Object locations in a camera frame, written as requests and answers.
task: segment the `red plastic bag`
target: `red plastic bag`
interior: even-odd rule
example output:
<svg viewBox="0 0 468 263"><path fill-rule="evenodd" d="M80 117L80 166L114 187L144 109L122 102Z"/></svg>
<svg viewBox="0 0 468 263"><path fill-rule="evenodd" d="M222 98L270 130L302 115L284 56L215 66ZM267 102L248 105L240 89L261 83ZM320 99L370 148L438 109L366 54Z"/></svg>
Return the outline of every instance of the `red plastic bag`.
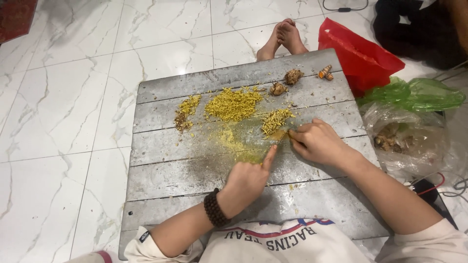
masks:
<svg viewBox="0 0 468 263"><path fill-rule="evenodd" d="M319 30L319 50L327 48L335 49L355 97L389 84L389 76L405 67L392 53L329 18Z"/></svg>

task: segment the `hand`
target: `hand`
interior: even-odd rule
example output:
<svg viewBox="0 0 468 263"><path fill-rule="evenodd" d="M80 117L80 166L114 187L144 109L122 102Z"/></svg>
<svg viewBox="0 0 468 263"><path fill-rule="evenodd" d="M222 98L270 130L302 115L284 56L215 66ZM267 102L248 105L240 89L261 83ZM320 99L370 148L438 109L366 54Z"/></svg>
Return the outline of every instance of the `hand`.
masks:
<svg viewBox="0 0 468 263"><path fill-rule="evenodd" d="M265 188L277 146L270 147L262 165L238 162L229 173L226 186L216 199L227 218L233 218L255 201Z"/></svg>
<svg viewBox="0 0 468 263"><path fill-rule="evenodd" d="M288 132L296 152L310 161L340 168L344 160L359 154L344 143L329 124L320 119L313 119L297 131Z"/></svg>

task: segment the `shirt sleeve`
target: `shirt sleeve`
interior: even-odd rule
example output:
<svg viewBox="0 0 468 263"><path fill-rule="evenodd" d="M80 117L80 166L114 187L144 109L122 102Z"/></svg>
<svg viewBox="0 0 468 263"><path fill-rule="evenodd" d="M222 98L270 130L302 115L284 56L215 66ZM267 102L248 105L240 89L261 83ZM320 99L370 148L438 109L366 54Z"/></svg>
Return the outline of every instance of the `shirt sleeve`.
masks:
<svg viewBox="0 0 468 263"><path fill-rule="evenodd" d="M176 257L166 257L152 239L149 231L140 226L137 236L125 248L124 256L129 263L189 263L193 262L203 252L200 240L195 241L182 254Z"/></svg>
<svg viewBox="0 0 468 263"><path fill-rule="evenodd" d="M447 219L415 234L390 237L375 258L378 263L466 263L468 236Z"/></svg>

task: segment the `red stripe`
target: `red stripe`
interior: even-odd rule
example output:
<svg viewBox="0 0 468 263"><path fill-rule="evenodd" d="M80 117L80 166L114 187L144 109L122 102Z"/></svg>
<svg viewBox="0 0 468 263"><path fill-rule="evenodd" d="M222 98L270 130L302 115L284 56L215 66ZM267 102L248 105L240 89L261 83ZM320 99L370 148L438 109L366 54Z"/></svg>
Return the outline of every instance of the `red stripe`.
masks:
<svg viewBox="0 0 468 263"><path fill-rule="evenodd" d="M306 223L306 226L309 226L313 223L316 223L317 221L314 220L314 221L310 221L310 222L307 222ZM281 230L281 232L273 232L273 233L267 233L267 234L263 234L263 233L257 233L257 232L253 232L251 230L248 230L248 229L243 229L243 228L240 228L240 227L233 227L233 228L228 228L228 229L221 229L221 230L218 230L218 231L233 231L233 230L241 230L243 231L244 233L248 234L248 235L251 235L251 236L254 236L254 237L259 237L259 238L271 238L271 237L277 237L277 236L281 236L281 235L284 235L284 234L289 234L301 227L303 227L304 225L303 224L297 224L291 228L288 228L288 229L284 229L284 230Z"/></svg>
<svg viewBox="0 0 468 263"><path fill-rule="evenodd" d="M104 263L112 263L112 259L110 258L110 255L106 251L101 250L101 251L96 251L96 253L102 256Z"/></svg>

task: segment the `green plastic bag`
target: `green plastic bag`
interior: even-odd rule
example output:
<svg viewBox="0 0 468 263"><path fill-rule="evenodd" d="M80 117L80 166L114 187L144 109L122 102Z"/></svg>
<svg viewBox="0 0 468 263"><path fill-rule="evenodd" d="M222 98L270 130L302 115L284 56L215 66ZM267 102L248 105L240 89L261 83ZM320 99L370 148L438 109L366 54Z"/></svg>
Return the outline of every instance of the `green plastic bag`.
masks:
<svg viewBox="0 0 468 263"><path fill-rule="evenodd" d="M392 103L415 112L458 108L465 98L462 91L449 88L438 80L416 78L406 83L398 77L390 77L390 84L366 91L357 102L359 106L373 101Z"/></svg>

